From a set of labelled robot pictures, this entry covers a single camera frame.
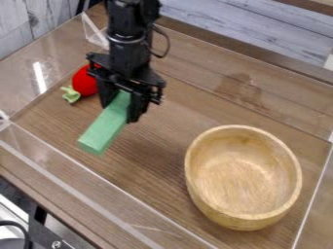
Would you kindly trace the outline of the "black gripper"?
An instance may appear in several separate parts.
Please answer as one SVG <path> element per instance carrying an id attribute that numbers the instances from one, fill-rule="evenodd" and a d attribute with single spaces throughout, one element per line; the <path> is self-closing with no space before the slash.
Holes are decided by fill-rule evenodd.
<path id="1" fill-rule="evenodd" d="M 158 104 L 167 82 L 149 67 L 152 35 L 136 40 L 109 38 L 108 53 L 88 53 L 86 73 L 96 80 L 102 108 L 122 90 L 129 94 L 126 122 L 136 123 L 148 104 Z"/>

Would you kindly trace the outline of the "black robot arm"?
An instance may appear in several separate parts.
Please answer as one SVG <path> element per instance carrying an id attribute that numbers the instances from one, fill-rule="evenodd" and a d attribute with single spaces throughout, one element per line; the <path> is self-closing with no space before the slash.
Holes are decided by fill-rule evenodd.
<path id="1" fill-rule="evenodd" d="M 150 103 L 160 104 L 167 81 L 150 68 L 150 56 L 164 58 L 169 39 L 154 25 L 160 0 L 104 0 L 108 15 L 106 53 L 88 53 L 86 75 L 96 80 L 101 107 L 121 91 L 128 94 L 124 116 L 136 123 Z"/>

